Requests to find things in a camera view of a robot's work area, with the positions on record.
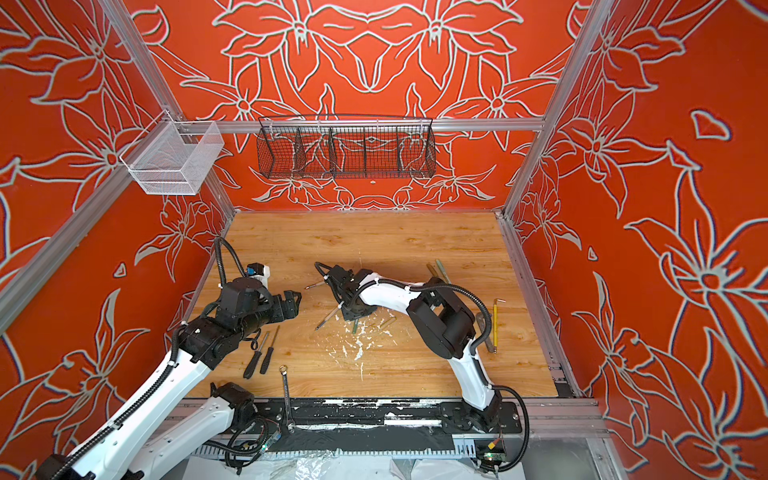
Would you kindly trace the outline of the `light green pen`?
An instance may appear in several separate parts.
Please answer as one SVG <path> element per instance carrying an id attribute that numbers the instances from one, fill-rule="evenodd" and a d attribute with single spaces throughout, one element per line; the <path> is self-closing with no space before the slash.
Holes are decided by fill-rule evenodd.
<path id="1" fill-rule="evenodd" d="M 441 275 L 441 278 L 442 278 L 442 279 L 443 279 L 443 280 L 444 280 L 446 283 L 450 283 L 450 278 L 449 278 L 449 276 L 448 276 L 448 274 L 447 274 L 447 271 L 446 271 L 446 269 L 445 269 L 445 267 L 444 267 L 444 264 L 443 264 L 443 262 L 442 262 L 440 259 L 436 259 L 436 260 L 435 260 L 435 265 L 436 265 L 436 267 L 437 267 L 437 269 L 438 269 L 438 271 L 439 271 L 439 273 L 440 273 L 440 275 Z"/>

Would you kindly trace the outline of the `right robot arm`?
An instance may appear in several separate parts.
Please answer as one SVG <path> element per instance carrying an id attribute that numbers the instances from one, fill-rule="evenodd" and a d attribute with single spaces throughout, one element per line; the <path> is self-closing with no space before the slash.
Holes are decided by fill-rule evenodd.
<path id="1" fill-rule="evenodd" d="M 491 327 L 476 331 L 475 314 L 462 301 L 471 300 L 489 322 L 490 312 L 479 297 L 438 277 L 425 283 L 406 283 L 369 269 L 354 272 L 321 262 L 315 268 L 345 320 L 366 317 L 379 307 L 410 318 L 428 349 L 448 361 L 461 389 L 466 428 L 489 432 L 500 425 L 502 387 L 492 383 L 478 353 Z"/>

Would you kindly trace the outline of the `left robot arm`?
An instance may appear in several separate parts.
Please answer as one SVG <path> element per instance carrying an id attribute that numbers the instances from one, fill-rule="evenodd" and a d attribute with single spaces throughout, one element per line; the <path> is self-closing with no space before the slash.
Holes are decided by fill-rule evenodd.
<path id="1" fill-rule="evenodd" d="M 191 389 L 263 326 L 298 316 L 302 295 L 268 289 L 270 270 L 237 262 L 239 277 L 221 271 L 220 294 L 194 320 L 177 327 L 157 369 L 105 424 L 67 455 L 49 456 L 37 479 L 159 479 L 203 445 L 242 468 L 263 451 L 273 421 L 254 396 L 229 382 L 213 387 L 192 414 L 164 433 L 166 417 Z"/>

